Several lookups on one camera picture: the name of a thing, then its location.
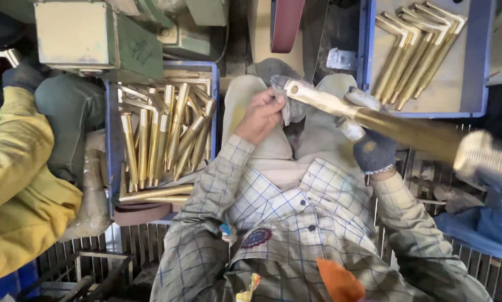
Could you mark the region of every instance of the shirt pocket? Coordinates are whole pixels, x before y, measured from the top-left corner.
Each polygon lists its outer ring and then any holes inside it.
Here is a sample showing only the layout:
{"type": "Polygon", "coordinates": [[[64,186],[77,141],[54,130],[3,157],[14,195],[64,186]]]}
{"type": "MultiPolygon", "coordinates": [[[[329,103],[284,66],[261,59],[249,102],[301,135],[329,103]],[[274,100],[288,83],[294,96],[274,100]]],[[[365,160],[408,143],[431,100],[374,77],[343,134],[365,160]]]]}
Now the shirt pocket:
{"type": "Polygon", "coordinates": [[[276,221],[262,223],[238,238],[233,244],[234,251],[230,266],[241,259],[270,259],[288,263],[288,228],[286,223],[276,221]]]}

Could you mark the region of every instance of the orange cloth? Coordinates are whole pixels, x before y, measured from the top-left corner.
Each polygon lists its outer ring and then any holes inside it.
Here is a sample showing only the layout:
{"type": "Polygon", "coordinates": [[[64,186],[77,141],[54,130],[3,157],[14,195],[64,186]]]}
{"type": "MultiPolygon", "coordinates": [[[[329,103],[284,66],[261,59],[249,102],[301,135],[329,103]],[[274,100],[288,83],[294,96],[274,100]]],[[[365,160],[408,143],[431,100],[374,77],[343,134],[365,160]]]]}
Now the orange cloth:
{"type": "Polygon", "coordinates": [[[356,302],[365,296],[363,285],[341,265],[321,258],[316,264],[333,302],[356,302]]]}

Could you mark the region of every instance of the person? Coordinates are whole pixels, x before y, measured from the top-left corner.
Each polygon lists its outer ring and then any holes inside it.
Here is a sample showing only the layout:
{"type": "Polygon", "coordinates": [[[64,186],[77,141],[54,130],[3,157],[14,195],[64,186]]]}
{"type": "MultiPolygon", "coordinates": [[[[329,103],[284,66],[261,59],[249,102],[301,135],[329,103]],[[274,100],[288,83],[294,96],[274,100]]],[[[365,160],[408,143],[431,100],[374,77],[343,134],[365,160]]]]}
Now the person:
{"type": "MultiPolygon", "coordinates": [[[[342,98],[355,85],[335,74],[317,88],[342,98]]],[[[352,143],[311,108],[293,156],[284,103],[254,76],[229,85],[223,147],[165,236],[152,302],[234,301],[258,278],[255,301],[491,300],[395,171],[394,141],[352,143]],[[378,256],[372,189],[398,270],[378,256]]]]}
{"type": "Polygon", "coordinates": [[[0,108],[0,277],[46,251],[81,204],[85,131],[104,123],[103,90],[73,75],[6,70],[0,108]]]}

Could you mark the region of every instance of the plaid shirt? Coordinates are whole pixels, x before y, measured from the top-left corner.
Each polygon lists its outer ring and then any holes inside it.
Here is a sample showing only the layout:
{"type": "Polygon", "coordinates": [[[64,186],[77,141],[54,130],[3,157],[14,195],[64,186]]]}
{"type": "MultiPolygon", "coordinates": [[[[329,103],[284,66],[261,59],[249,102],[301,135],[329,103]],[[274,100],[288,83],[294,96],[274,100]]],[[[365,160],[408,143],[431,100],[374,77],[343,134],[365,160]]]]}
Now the plaid shirt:
{"type": "Polygon", "coordinates": [[[281,192],[247,166],[253,150],[233,135],[198,177],[165,236],[151,301],[234,301],[253,273],[261,276],[256,301],[330,301],[317,257],[354,274],[368,300],[491,300],[400,175],[372,183],[396,271],[377,255],[362,181],[316,159],[299,188],[281,192]]]}

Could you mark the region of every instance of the bare hand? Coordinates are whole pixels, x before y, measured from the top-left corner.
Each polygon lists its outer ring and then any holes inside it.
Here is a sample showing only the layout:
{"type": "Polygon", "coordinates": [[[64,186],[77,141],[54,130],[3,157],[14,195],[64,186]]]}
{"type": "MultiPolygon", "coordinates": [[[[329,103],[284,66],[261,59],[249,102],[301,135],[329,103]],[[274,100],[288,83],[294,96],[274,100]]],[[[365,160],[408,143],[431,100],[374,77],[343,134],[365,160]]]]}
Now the bare hand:
{"type": "Polygon", "coordinates": [[[247,107],[246,115],[234,130],[234,134],[258,145],[281,121],[280,110],[284,104],[283,97],[275,99],[274,90],[271,87],[255,94],[247,107]]]}

